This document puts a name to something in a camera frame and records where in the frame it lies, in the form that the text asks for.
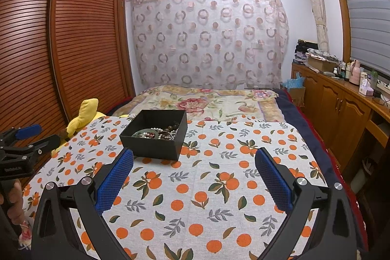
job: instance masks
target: wooden wardrobe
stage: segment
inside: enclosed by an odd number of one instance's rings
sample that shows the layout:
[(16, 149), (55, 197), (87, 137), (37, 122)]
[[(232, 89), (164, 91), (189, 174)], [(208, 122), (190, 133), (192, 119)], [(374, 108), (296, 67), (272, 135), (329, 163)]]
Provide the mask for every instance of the wooden wardrobe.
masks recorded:
[(0, 0), (0, 131), (58, 132), (81, 102), (135, 96), (124, 0)]

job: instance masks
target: floral bedspread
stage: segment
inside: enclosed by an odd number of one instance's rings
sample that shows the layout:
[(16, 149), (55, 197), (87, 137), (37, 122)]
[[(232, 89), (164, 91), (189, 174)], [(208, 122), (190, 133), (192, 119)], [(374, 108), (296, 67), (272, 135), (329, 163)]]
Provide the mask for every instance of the floral bedspread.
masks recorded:
[(142, 109), (181, 109), (190, 120), (284, 122), (275, 97), (269, 89), (216, 90), (179, 86), (147, 89), (114, 116), (139, 113)]
[[(76, 184), (94, 176), (122, 150), (119, 134), (130, 118), (104, 117), (79, 132), (24, 191), (25, 215), (34, 222), (44, 185)], [(109, 211), (103, 213), (120, 244), (136, 260), (254, 260), (281, 226), (285, 213), (268, 193), (254, 163), (264, 146), (294, 176), (326, 185), (313, 155), (290, 124), (188, 121), (176, 162), (138, 157)], [(71, 210), (89, 255), (97, 258), (77, 211)], [(292, 256), (313, 228), (311, 211)]]

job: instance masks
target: human hand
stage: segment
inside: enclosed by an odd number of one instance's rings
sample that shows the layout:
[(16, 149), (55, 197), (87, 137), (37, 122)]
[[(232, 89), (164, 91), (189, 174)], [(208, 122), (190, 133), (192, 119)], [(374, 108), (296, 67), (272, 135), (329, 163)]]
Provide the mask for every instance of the human hand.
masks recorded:
[[(14, 225), (20, 225), (25, 220), (23, 211), (22, 185), (19, 180), (15, 180), (14, 187), (9, 191), (9, 201), (13, 204), (7, 211), (8, 217)], [(0, 194), (0, 205), (3, 204), (4, 197)]]

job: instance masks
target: gray roller blind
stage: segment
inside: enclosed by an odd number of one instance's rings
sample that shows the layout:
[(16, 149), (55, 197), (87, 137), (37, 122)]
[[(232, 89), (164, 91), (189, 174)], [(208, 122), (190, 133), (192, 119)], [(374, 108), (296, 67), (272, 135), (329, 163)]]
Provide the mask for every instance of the gray roller blind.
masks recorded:
[(390, 0), (347, 0), (351, 58), (390, 75)]

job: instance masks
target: black box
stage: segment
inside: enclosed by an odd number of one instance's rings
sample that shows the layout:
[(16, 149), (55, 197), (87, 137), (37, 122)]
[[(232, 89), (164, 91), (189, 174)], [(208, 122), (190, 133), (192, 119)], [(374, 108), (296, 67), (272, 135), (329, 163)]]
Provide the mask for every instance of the black box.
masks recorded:
[[(179, 124), (174, 140), (132, 137), (142, 129), (161, 128)], [(181, 147), (187, 133), (187, 113), (181, 110), (143, 109), (119, 135), (123, 147), (137, 157), (179, 160)]]

